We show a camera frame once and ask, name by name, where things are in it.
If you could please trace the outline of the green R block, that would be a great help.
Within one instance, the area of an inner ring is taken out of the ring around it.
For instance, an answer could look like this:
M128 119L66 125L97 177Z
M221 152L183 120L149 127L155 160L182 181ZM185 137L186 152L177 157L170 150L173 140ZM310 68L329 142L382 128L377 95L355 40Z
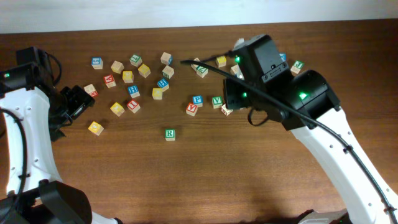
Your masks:
M166 129L165 130L165 140L166 141L174 141L176 138L176 132L174 129Z

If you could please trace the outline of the yellow S block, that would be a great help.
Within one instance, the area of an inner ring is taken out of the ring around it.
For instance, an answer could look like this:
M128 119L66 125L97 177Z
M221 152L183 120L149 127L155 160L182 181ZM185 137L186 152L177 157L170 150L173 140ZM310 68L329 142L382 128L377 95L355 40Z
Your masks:
M150 68L144 63L138 68L138 71L144 78L147 78L150 75Z

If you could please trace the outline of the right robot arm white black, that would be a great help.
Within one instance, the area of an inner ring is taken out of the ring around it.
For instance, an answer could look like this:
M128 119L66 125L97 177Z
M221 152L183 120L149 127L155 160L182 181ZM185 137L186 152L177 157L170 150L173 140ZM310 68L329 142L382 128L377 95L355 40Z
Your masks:
M355 138L335 92L314 70L290 68L270 36L239 40L228 51L242 72L224 82L230 110L266 112L313 155L345 207L337 212L309 210L299 223L396 223L397 194L381 177Z

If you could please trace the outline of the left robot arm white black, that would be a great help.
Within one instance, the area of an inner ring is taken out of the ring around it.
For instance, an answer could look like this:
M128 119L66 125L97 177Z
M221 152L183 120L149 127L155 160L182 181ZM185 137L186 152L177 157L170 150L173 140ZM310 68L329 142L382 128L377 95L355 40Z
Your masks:
M53 55L37 47L16 52L17 66L1 72L1 114L9 149L7 197L1 223L120 223L92 211L86 194L63 183L52 143L94 98L78 85L56 89Z

